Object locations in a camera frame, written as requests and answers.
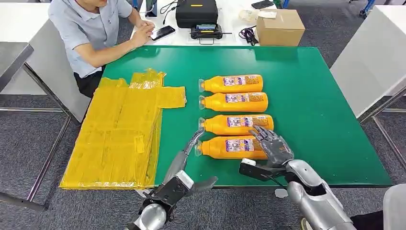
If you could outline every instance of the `green table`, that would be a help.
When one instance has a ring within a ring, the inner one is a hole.
[[[296,159],[307,161],[330,185],[391,185],[375,150],[354,117],[317,48],[265,46],[144,46],[107,65],[104,77],[125,78],[153,68],[167,73],[166,86],[185,86],[185,108],[164,109],[156,184],[175,154],[198,128],[198,118],[247,114],[199,110],[198,79],[257,73],[269,98],[266,114],[274,118]],[[214,135],[206,133],[201,140]],[[217,176],[217,186],[269,186],[238,173],[240,160],[207,156],[188,159],[195,180]]]

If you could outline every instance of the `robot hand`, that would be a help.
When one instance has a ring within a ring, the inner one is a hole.
[[[172,212],[176,203],[184,196],[211,189],[217,182],[217,177],[195,183],[184,171],[190,151],[204,133],[200,128],[194,133],[185,149],[178,152],[173,159],[165,178],[158,188],[146,194],[139,217],[128,223],[126,230],[158,230],[168,221],[172,221]]]
[[[268,157],[266,166],[243,159],[240,173],[262,181],[283,175],[291,200],[299,206],[313,229],[355,230],[343,206],[328,184],[303,160],[294,160],[286,141],[273,131],[255,126],[252,134]]]
[[[254,126],[254,128],[258,133],[253,130],[249,132],[259,141],[267,155],[268,167],[280,168],[293,159],[293,152],[283,137],[260,126]]]
[[[250,133],[255,136],[267,155],[267,164],[257,165],[255,161],[243,159],[239,172],[258,180],[268,181],[286,171],[286,165],[293,160],[294,154],[283,137],[260,126],[254,128],[257,132],[250,130]]]

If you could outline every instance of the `smartphone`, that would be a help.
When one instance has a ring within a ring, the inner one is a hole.
[[[273,6],[273,2],[269,1],[269,0],[264,0],[264,1],[259,1],[259,2],[255,2],[253,4],[251,4],[252,7],[254,7],[255,9],[259,10],[268,6]]]
[[[167,25],[165,27],[162,27],[160,29],[154,30],[152,32],[151,38],[153,41],[156,41],[166,35],[169,35],[171,33],[175,32],[175,29],[172,28],[170,25]]]

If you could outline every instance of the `bottle label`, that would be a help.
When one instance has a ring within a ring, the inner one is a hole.
[[[231,116],[227,117],[227,125],[228,127],[267,126],[268,120],[265,116]]]
[[[226,102],[249,102],[248,93],[228,93],[226,94]]]
[[[255,75],[223,77],[223,84],[225,86],[251,85],[258,83],[259,83],[258,77]]]
[[[252,92],[247,93],[247,101],[249,102],[263,102],[264,101],[264,93],[262,92]]]
[[[253,139],[226,140],[227,152],[254,151]]]

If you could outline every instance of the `black case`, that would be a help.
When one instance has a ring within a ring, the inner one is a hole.
[[[192,28],[197,24],[217,24],[215,0],[178,0],[176,23],[179,28]]]

